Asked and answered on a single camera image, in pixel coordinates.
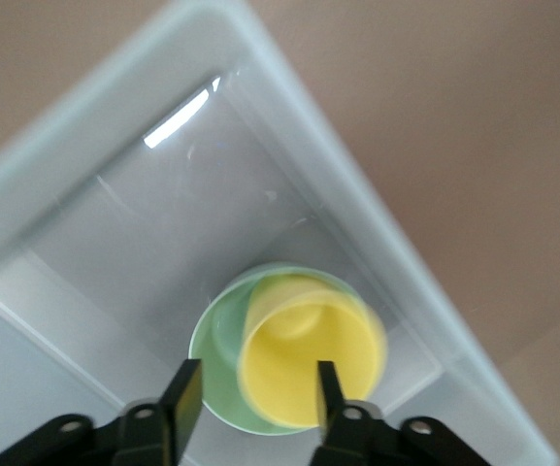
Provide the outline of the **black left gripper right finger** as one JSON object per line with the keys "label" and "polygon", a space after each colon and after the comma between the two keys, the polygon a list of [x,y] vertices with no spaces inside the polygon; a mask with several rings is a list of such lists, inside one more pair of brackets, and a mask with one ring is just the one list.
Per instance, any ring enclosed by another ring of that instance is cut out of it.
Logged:
{"label": "black left gripper right finger", "polygon": [[321,443],[312,465],[485,465],[487,461],[444,423],[428,416],[389,425],[369,402],[344,397],[336,367],[317,363],[316,405]]}

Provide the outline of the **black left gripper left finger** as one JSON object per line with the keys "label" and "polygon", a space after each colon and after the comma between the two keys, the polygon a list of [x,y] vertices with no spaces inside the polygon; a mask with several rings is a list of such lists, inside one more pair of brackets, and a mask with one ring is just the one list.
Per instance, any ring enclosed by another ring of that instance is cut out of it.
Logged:
{"label": "black left gripper left finger", "polygon": [[0,465],[178,465],[202,409],[202,362],[186,359],[157,400],[96,427],[58,416],[0,452]]}

